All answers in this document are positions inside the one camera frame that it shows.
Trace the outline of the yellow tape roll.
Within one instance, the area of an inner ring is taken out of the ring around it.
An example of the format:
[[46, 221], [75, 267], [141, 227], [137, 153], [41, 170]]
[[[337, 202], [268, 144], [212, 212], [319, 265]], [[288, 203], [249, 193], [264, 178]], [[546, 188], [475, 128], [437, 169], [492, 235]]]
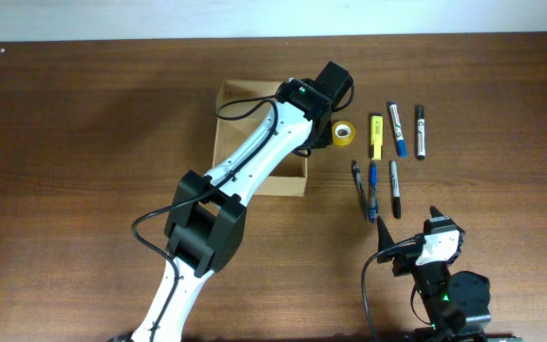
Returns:
[[352, 123], [338, 121], [332, 125], [332, 141], [334, 145], [346, 146], [353, 142], [356, 131]]

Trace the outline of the yellow highlighter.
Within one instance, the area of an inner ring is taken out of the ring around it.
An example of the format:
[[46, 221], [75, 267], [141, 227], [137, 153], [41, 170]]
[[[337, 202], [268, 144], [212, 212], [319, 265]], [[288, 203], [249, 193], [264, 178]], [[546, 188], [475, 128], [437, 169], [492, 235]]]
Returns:
[[370, 117], [370, 157], [373, 161], [379, 161], [382, 158], [383, 148], [383, 116], [381, 114], [372, 114]]

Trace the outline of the blue whiteboard marker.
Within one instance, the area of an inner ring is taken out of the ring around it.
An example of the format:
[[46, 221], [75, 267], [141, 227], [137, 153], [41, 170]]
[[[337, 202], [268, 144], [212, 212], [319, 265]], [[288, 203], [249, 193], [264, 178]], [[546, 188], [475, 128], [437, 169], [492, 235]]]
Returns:
[[405, 158], [407, 155], [406, 142], [402, 130], [398, 106], [394, 102], [389, 102], [387, 104], [387, 108], [393, 124], [397, 153], [401, 158]]

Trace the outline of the black whiteboard marker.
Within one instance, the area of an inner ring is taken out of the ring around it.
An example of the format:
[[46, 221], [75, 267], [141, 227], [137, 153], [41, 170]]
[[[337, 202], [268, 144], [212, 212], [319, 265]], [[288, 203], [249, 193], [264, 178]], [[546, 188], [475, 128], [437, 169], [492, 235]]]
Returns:
[[416, 153], [417, 159], [422, 161], [425, 159], [425, 131], [424, 131], [424, 107], [420, 104], [415, 106], [416, 113]]

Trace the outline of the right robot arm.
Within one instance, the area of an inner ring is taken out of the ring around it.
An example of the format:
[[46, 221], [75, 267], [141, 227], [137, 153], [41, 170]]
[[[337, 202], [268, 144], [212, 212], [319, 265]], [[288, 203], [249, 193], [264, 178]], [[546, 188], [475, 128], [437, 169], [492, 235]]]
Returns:
[[449, 272], [462, 252], [465, 231], [436, 207], [415, 237], [395, 242], [382, 218], [376, 219], [379, 235], [377, 262], [392, 264], [396, 277], [411, 276], [411, 299], [419, 297], [427, 319], [405, 341], [485, 341], [484, 328], [491, 321], [490, 281], [473, 272]]

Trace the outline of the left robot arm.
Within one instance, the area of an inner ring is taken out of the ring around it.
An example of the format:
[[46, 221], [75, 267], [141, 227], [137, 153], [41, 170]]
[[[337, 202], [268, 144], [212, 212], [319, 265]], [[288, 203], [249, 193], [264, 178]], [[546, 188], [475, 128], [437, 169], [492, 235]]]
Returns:
[[165, 260], [145, 319], [121, 341], [179, 341], [205, 282], [235, 255], [247, 207], [256, 190], [290, 154], [301, 158], [332, 143], [333, 113], [353, 100], [349, 72], [329, 62], [315, 79], [291, 78], [275, 94], [252, 99], [270, 105], [257, 129], [230, 157], [204, 175], [188, 171], [171, 204], [136, 218], [133, 237]]

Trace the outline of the blue ballpoint pen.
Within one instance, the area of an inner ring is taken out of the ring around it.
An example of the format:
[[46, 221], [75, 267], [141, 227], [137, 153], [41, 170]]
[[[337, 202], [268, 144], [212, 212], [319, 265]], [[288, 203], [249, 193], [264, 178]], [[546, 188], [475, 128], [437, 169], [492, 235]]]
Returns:
[[377, 199], [377, 167], [376, 163], [372, 161], [369, 165], [369, 221], [375, 222], [379, 214], [378, 199]]

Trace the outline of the black permanent marker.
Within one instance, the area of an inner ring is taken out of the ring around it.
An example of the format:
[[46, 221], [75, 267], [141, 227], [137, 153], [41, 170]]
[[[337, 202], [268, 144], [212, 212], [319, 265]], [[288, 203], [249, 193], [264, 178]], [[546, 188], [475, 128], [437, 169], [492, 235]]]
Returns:
[[398, 168], [396, 161], [390, 162], [390, 180], [392, 192], [393, 216], [400, 219], [402, 216], [401, 193], [399, 187]]

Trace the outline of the black clear ballpoint pen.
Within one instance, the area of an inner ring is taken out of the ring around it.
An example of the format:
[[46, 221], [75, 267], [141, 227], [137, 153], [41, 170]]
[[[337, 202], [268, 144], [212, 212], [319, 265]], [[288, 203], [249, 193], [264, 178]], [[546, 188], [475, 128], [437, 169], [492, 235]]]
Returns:
[[360, 170], [359, 164], [356, 160], [351, 161], [351, 174], [352, 174], [353, 180], [354, 180], [356, 188], [357, 188], [360, 208], [363, 212], [363, 215], [364, 215], [366, 221], [369, 221], [368, 199], [366, 197], [366, 193], [365, 193], [365, 190], [364, 190], [364, 185], [363, 185], [363, 182], [362, 182], [361, 170]]

